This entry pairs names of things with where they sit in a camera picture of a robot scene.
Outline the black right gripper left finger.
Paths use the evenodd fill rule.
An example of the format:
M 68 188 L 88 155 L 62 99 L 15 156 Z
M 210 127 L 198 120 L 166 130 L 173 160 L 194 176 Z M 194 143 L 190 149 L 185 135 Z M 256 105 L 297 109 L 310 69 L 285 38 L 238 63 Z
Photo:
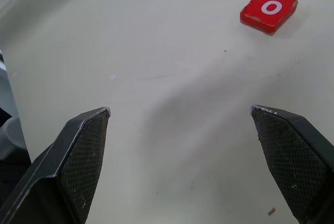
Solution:
M 85 224 L 98 185 L 108 107 L 69 120 L 0 207 L 0 224 Z

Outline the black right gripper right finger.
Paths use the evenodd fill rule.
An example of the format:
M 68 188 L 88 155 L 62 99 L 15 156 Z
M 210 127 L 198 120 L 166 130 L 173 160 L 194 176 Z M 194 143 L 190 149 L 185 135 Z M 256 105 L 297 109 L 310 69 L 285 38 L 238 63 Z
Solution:
M 268 169 L 299 224 L 334 224 L 334 145 L 306 118 L 251 107 Z

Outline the silver robot body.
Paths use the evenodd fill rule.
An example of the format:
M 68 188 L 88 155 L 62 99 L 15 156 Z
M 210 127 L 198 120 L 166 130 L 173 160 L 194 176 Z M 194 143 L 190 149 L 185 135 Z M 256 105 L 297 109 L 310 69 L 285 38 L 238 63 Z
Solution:
M 0 49 L 0 208 L 30 165 L 31 160 Z

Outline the red letter O tile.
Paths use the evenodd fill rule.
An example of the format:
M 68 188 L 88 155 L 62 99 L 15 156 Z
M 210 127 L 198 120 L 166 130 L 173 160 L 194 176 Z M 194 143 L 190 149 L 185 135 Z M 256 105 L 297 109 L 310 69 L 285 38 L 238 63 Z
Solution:
M 298 0 L 251 0 L 240 12 L 240 22 L 273 35 L 294 14 Z

